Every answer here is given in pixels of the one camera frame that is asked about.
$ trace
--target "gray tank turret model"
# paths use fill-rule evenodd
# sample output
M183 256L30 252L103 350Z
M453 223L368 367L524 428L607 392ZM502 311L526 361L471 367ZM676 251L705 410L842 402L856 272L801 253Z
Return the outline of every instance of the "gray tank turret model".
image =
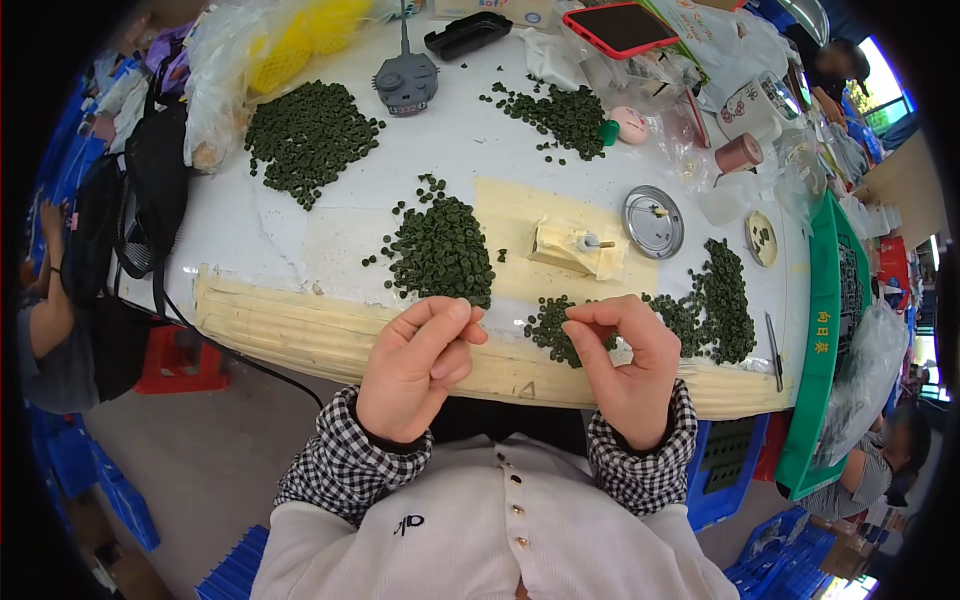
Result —
M390 114L405 116L426 108L437 93L437 72L440 69L425 54L410 54L407 38L407 13L400 0L400 56L384 60L373 77L373 89Z

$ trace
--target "green plastic bin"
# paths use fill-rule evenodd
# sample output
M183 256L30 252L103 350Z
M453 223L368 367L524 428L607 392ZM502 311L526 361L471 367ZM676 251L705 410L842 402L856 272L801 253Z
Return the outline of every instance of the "green plastic bin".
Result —
M860 282L860 314L871 304L870 269L867 254L847 221L840 204L827 190L820 214L811 224L810 243L810 329L807 333L804 370L797 394L790 430L777 462L774 478L790 489L790 499L797 500L840 478L847 459L830 468L810 468L810 459L820 440L824 414L833 386L837 366L837 350L841 342L842 289L841 252L853 252L856 277Z

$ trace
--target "white cardigan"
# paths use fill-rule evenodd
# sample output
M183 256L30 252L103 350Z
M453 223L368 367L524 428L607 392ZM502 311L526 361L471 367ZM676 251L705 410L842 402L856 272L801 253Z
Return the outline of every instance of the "white cardigan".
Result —
M586 461L514 434L437 446L423 473L359 530L286 502L252 599L730 598L736 588L671 504L636 517L591 485Z

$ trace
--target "green bottle cap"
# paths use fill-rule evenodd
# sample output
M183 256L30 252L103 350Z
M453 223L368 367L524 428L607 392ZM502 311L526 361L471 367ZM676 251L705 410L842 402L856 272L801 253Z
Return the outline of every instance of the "green bottle cap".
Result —
M597 130L597 134L603 139L604 146L612 146L618 133L620 133L620 124L616 121L604 121L604 124Z

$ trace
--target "fingernail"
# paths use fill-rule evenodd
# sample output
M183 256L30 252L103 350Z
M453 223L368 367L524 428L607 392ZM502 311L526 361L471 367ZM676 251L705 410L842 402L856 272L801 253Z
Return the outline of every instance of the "fingernail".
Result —
M466 298L458 298L450 306L448 314L457 321L466 321L470 318L470 303Z

